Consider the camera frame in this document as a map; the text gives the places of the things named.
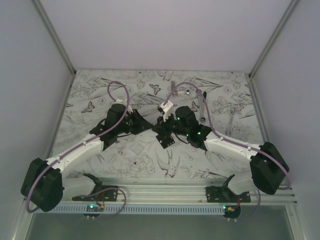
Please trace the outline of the black fuse box base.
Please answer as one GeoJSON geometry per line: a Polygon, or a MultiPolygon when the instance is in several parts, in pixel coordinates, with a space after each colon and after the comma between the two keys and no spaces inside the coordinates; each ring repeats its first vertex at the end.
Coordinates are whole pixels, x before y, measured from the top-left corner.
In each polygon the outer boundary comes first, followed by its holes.
{"type": "Polygon", "coordinates": [[[158,134],[156,136],[156,139],[158,140],[158,142],[160,143],[160,145],[162,146],[163,149],[166,149],[175,143],[175,140],[173,139],[173,137],[171,135],[164,136],[164,135],[158,134]]]}

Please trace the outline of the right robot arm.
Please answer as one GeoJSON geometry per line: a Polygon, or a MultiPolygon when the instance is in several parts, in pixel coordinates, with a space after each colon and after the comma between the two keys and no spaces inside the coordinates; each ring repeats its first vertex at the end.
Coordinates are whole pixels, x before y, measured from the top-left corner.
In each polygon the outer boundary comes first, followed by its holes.
{"type": "Polygon", "coordinates": [[[234,202],[240,194],[255,189],[274,195],[289,173],[288,165],[270,142],[257,145],[227,138],[200,124],[188,106],[178,107],[173,112],[170,106],[161,104],[158,111],[162,115],[152,130],[164,149],[174,144],[172,134],[175,134],[185,136],[186,142],[194,148],[249,164],[249,172],[233,173],[223,183],[221,195],[226,202],[234,202]]]}

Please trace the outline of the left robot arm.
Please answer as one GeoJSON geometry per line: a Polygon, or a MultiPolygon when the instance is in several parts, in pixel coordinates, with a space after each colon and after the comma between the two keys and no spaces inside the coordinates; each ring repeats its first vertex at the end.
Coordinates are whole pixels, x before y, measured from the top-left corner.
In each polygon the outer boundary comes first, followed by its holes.
{"type": "Polygon", "coordinates": [[[86,196],[91,201],[98,200],[102,188],[96,177],[85,173],[78,179],[70,179],[68,175],[82,162],[113,145],[119,135],[137,135],[152,127],[153,124],[137,109],[129,110],[123,104],[114,103],[106,118],[98,122],[81,142],[46,160],[34,159],[28,167],[21,194],[44,212],[51,211],[62,199],[86,196]]]}

